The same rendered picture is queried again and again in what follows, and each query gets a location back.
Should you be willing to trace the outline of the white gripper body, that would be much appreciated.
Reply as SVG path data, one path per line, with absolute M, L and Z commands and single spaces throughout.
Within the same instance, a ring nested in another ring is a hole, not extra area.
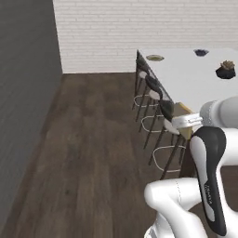
M 200 126 L 202 124 L 203 118 L 199 113 L 190 113 L 180 116 L 175 116 L 172 118 L 172 126 L 176 129 Z

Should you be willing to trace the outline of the white top dining counter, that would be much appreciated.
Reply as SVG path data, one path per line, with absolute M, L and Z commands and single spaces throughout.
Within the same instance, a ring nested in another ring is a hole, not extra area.
M 150 61 L 148 55 L 160 55 L 162 61 Z M 137 57 L 148 67 L 149 76 L 156 79 L 162 93 L 161 100 L 168 100 L 176 108 L 181 106 L 188 113 L 198 112 L 202 106 L 215 99 L 238 96 L 238 76 L 221 79 L 215 73 L 218 61 L 228 56 L 238 61 L 238 51 L 212 49 L 198 57 L 190 49 L 139 49 Z

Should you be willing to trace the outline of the olive green plate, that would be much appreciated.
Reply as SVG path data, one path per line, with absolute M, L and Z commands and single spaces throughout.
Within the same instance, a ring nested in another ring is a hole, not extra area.
M 148 55 L 148 56 L 146 56 L 146 59 L 150 60 L 150 61 L 162 61 L 165 58 L 163 56 L 160 56 L 160 55 Z

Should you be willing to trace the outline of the black bar stool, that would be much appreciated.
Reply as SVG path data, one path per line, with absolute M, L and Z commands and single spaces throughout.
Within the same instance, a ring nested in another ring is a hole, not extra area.
M 184 153 L 185 153 L 187 140 L 185 138 L 183 138 L 183 136 L 180 134 L 180 132 L 172 126 L 174 104 L 168 100 L 161 100 L 159 102 L 159 107 L 160 107 L 162 116 L 164 117 L 163 127 L 162 127 L 162 130 L 160 131 L 160 135 L 159 135 L 158 139 L 155 142 L 155 145 L 154 145 L 151 157 L 149 159 L 148 165 L 151 165 L 152 162 L 154 162 L 155 165 L 157 166 L 157 168 L 162 171 L 161 179 L 164 179 L 165 175 L 167 173 L 179 172 L 179 169 L 170 170 L 169 167 L 172 163 L 173 158 L 176 155 L 177 150 L 180 150 L 180 156 L 178 159 L 178 163 L 181 164 Z M 161 143 L 161 140 L 162 140 L 165 132 L 169 132 L 172 136 L 177 136 L 176 143 L 172 143 L 171 145 L 161 146 L 160 143 Z M 170 153 L 170 156 L 166 162 L 165 167 L 162 168 L 159 166 L 159 164 L 157 162 L 156 153 L 158 151 L 168 150 L 168 149 L 171 149 L 171 153 Z
M 148 67 L 146 66 L 145 61 L 137 57 L 136 59 L 136 80 L 135 80 L 135 90 L 134 90 L 134 98 L 132 108 L 138 107 L 138 112 L 136 116 L 136 120 L 139 119 L 140 111 L 144 107 L 144 100 L 147 97 L 147 92 L 150 89 L 148 87 L 146 77 L 150 74 Z M 144 83 L 145 87 L 143 89 L 142 94 L 139 94 L 141 84 Z
M 160 99 L 163 95 L 160 92 L 159 84 L 158 84 L 157 80 L 150 77 L 147 74 L 145 76 L 145 83 L 146 83 L 145 89 L 149 90 L 149 93 L 147 94 L 149 99 L 147 101 L 147 105 L 145 106 L 145 111 L 144 111 L 144 114 L 140 120 L 140 127 L 139 127 L 139 131 L 141 131 L 141 129 L 144 129 L 147 132 L 147 138 L 144 143 L 144 148 L 147 147 L 151 133 L 153 133 L 153 127 L 154 127 L 155 121 L 157 119 L 164 117 L 162 115 L 161 109 L 160 109 Z M 153 108 L 155 109 L 154 115 L 148 115 L 148 110 L 149 110 L 150 106 L 153 106 Z M 150 125 L 150 128 L 147 128 L 145 126 L 145 121 L 147 121 L 149 119 L 152 119 L 152 123 Z

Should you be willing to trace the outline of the plant in black pot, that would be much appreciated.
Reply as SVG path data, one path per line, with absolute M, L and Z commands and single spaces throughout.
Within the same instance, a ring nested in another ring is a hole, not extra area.
M 235 64 L 230 60 L 221 62 L 220 67 L 216 70 L 217 77 L 221 79 L 232 79 L 236 76 L 234 66 Z

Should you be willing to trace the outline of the dark blue bowl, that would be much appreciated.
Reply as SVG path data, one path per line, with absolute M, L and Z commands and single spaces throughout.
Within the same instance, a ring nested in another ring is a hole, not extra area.
M 195 55 L 198 56 L 198 57 L 203 57 L 203 56 L 205 56 L 207 53 L 209 53 L 209 51 L 206 50 L 206 49 L 194 49 L 194 53 L 195 53 Z

